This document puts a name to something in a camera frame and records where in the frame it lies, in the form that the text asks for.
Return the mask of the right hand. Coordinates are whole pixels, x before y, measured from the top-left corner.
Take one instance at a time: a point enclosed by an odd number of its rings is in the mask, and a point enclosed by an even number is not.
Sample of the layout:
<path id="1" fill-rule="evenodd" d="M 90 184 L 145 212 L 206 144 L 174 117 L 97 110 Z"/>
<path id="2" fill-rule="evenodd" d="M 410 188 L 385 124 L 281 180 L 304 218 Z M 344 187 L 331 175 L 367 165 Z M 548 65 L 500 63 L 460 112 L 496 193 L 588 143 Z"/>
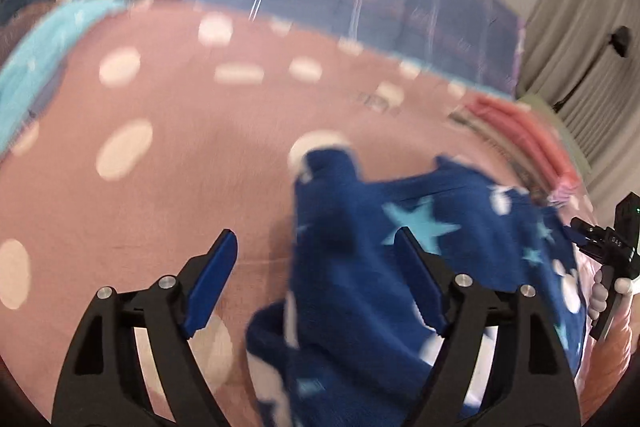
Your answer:
<path id="1" fill-rule="evenodd" d="M 599 270 L 593 277 L 593 285 L 591 296 L 588 303 L 588 315 L 592 321 L 597 321 L 600 315 L 608 309 L 606 299 L 610 295 L 610 291 L 602 283 L 603 273 Z M 628 279 L 628 277 L 620 277 L 615 281 L 614 291 L 622 297 L 620 300 L 620 309 L 617 314 L 626 314 L 630 307 L 634 296 L 639 292 L 639 279 Z"/>

